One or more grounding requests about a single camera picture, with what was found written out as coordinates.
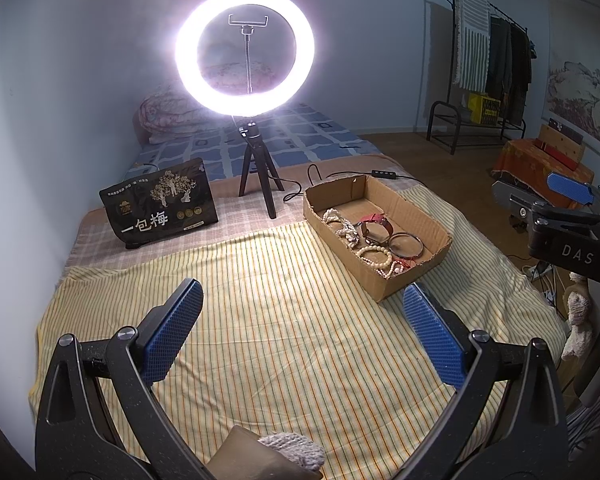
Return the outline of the orange cloth covered stand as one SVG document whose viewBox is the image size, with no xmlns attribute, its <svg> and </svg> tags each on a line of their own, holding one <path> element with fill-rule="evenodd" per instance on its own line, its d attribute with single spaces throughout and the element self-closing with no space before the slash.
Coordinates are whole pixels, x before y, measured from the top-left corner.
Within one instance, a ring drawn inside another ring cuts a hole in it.
<svg viewBox="0 0 600 480">
<path fill-rule="evenodd" d="M 550 190 L 547 177 L 554 172 L 591 184 L 594 172 L 582 162 L 584 145 L 563 131 L 542 125 L 536 138 L 508 141 L 492 168 L 492 177 L 535 192 L 556 206 L 569 207 L 570 199 Z"/>
</svg>

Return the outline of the beige plush toy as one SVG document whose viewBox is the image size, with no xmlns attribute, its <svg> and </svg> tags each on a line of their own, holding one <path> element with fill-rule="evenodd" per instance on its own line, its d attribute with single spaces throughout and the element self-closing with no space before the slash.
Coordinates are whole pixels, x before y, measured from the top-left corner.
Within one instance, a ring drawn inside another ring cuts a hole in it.
<svg viewBox="0 0 600 480">
<path fill-rule="evenodd" d="M 576 272 L 569 273 L 571 284 L 562 299 L 567 307 L 568 338 L 562 349 L 565 362 L 583 360 L 592 350 L 594 339 L 600 335 L 600 284 Z"/>
</svg>

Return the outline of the yellow black crate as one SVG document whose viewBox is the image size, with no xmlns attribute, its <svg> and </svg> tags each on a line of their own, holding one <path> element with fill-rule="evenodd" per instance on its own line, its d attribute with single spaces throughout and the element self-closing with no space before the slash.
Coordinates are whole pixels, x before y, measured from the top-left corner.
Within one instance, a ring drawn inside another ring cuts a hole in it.
<svg viewBox="0 0 600 480">
<path fill-rule="evenodd" d="M 500 117 L 501 101 L 482 93 L 470 92 L 467 102 L 470 121 L 480 126 L 496 126 Z"/>
</svg>

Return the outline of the dark hanging clothes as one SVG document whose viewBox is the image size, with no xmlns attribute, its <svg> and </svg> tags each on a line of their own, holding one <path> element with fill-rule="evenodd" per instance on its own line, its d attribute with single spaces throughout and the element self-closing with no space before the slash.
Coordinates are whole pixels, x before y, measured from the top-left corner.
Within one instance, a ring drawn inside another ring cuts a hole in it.
<svg viewBox="0 0 600 480">
<path fill-rule="evenodd" d="M 505 118 L 520 126 L 532 81 L 532 55 L 527 33 L 506 18 L 492 16 L 486 94 L 501 102 Z"/>
</svg>

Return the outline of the black clothes rack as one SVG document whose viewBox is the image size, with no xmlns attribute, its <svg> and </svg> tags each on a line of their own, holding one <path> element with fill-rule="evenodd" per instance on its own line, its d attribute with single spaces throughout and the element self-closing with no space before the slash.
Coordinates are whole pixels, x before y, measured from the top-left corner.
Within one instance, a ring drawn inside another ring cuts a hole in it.
<svg viewBox="0 0 600 480">
<path fill-rule="evenodd" d="M 445 97 L 431 103 L 426 140 L 453 155 L 500 148 L 527 134 L 514 65 L 534 59 L 528 29 L 489 0 L 448 0 L 452 13 Z"/>
</svg>

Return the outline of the open cardboard box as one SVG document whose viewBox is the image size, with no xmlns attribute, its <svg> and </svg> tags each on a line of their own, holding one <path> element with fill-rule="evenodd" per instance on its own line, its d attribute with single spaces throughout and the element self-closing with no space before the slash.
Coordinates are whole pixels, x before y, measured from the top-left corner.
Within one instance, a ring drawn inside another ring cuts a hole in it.
<svg viewBox="0 0 600 480">
<path fill-rule="evenodd" d="M 432 270 L 453 237 L 429 214 L 370 176 L 352 176 L 304 192 L 306 221 L 377 301 Z"/>
</svg>

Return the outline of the striped white green garment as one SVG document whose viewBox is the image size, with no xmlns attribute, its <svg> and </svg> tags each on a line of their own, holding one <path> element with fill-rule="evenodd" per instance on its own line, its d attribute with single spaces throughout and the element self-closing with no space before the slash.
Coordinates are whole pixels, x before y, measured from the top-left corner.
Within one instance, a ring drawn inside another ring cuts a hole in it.
<svg viewBox="0 0 600 480">
<path fill-rule="evenodd" d="M 454 84 L 471 92 L 486 90 L 490 61 L 488 0 L 455 0 L 456 58 Z"/>
</svg>

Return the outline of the yellow striped bed sheet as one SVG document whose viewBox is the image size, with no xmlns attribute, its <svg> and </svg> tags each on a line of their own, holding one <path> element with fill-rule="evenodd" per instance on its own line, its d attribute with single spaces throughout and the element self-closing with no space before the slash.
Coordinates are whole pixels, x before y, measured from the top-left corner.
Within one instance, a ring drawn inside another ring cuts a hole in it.
<svg viewBox="0 0 600 480">
<path fill-rule="evenodd" d="M 306 222 L 136 266 L 70 266 L 36 330 L 38 371 L 61 335 L 110 337 L 186 278 L 204 308 L 155 392 L 201 458 L 237 425 L 295 431 L 324 446 L 328 478 L 384 478 L 449 401 L 401 295 L 373 300 Z"/>
</svg>

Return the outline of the black snack bag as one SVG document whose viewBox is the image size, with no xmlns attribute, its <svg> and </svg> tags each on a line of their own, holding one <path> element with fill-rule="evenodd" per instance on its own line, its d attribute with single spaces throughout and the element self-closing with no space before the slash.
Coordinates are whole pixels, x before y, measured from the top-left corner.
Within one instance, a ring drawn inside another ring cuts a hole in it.
<svg viewBox="0 0 600 480">
<path fill-rule="evenodd" d="M 206 167 L 196 157 L 99 192 L 114 235 L 128 249 L 219 221 Z"/>
</svg>

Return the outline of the black tripod stand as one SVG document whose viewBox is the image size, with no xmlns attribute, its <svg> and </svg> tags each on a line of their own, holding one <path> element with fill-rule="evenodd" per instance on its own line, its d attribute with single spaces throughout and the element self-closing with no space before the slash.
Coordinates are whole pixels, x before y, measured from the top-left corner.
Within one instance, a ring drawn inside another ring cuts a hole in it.
<svg viewBox="0 0 600 480">
<path fill-rule="evenodd" d="M 279 177 L 277 169 L 268 148 L 261 136 L 257 123 L 250 119 L 248 122 L 238 128 L 240 136 L 246 142 L 244 158 L 242 159 L 242 175 L 240 176 L 238 195 L 246 194 L 246 185 L 250 175 L 251 164 L 256 167 L 256 174 L 260 181 L 260 187 L 263 194 L 266 210 L 271 219 L 277 218 L 277 211 L 274 204 L 272 188 L 270 181 L 273 181 L 279 191 L 284 190 L 282 179 Z"/>
</svg>

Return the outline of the phone holder clamp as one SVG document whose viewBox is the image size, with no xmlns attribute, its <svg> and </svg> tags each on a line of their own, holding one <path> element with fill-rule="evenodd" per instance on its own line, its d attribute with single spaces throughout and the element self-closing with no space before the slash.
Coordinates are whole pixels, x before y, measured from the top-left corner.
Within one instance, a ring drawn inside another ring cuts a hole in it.
<svg viewBox="0 0 600 480">
<path fill-rule="evenodd" d="M 255 20 L 238 20 L 234 13 L 227 15 L 227 24 L 230 26 L 238 27 L 242 36 L 250 37 L 257 28 L 265 28 L 268 26 L 270 17 L 265 15 L 259 21 Z"/>
</svg>

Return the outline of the folded floral quilt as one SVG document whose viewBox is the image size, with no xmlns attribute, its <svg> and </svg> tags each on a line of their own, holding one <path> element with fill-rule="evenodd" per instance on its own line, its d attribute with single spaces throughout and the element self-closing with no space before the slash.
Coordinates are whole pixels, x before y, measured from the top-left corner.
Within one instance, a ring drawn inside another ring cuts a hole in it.
<svg viewBox="0 0 600 480">
<path fill-rule="evenodd" d="M 206 67 L 202 74 L 212 88 L 242 96 L 247 93 L 244 62 Z M 198 103 L 180 80 L 162 84 L 140 104 L 138 122 L 148 132 L 148 142 L 159 144 L 182 136 L 203 133 L 229 125 L 230 116 L 216 114 Z"/>
</svg>

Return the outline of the landscape wall painting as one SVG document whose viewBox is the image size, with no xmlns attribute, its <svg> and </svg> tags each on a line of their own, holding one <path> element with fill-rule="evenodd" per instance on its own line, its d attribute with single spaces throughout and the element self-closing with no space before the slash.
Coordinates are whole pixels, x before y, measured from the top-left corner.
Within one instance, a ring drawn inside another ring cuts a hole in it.
<svg viewBox="0 0 600 480">
<path fill-rule="evenodd" d="M 550 60 L 545 108 L 600 142 L 600 6 L 547 0 Z"/>
</svg>

